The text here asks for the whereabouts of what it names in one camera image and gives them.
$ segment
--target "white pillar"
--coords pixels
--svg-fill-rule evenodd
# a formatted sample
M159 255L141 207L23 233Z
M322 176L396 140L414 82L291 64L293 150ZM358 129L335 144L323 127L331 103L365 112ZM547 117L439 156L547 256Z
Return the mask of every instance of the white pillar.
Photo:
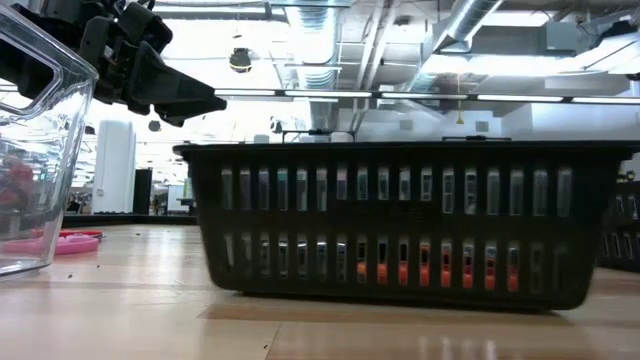
M131 121L102 120L98 128L92 213L133 211L136 134Z

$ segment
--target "wooden table surface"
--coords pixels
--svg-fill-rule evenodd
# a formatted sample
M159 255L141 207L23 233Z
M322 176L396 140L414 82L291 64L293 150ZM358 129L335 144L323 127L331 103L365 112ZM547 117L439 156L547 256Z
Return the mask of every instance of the wooden table surface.
M0 283L0 358L640 359L640 276L555 316L260 299L211 285L196 227L116 226Z

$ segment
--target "ceiling light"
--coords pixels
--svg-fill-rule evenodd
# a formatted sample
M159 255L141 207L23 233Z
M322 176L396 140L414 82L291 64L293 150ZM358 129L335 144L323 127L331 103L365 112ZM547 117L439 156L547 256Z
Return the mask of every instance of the ceiling light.
M390 92L390 93L382 93L382 97L387 99L410 99L410 100L465 100L467 98L467 95Z
M574 97L572 102L581 104L621 104L640 105L640 98L616 98L616 97Z
M216 89L217 96L274 96L275 90Z
M318 90L287 90L287 96L294 97L336 97L336 98L368 98L368 91L318 91Z
M514 102L560 102L561 96L526 96L526 95L478 95L478 100L484 101L514 101Z

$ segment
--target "transparent bin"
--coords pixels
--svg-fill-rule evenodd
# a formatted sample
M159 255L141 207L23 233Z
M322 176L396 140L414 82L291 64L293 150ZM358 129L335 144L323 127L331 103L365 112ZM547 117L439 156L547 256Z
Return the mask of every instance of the transparent bin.
M98 75L4 4L0 49L0 57L12 57L0 65L37 61L52 74L31 100L14 85L25 85L19 72L0 72L13 76L0 76L0 276L6 276L51 264ZM15 242L29 250L9 251Z

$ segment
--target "black bin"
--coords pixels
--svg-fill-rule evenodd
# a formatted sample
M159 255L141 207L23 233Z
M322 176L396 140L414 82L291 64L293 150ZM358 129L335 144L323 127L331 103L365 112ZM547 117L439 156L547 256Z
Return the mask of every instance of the black bin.
M640 219L636 201L640 199L640 182L616 185L611 197L608 220L602 236L598 265L612 269L640 272Z
M571 309L629 142L181 145L209 272L254 293Z

